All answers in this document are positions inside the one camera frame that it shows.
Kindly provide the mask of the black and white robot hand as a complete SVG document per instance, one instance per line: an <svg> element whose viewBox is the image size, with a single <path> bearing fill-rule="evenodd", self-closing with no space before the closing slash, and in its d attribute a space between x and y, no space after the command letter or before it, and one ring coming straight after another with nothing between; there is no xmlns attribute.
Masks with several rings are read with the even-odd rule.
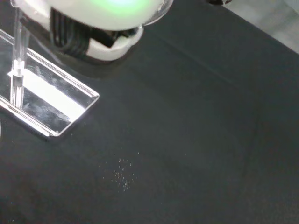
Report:
<svg viewBox="0 0 299 224"><path fill-rule="evenodd" d="M142 38L171 0L13 0L25 28L53 56L111 62Z"/></svg>

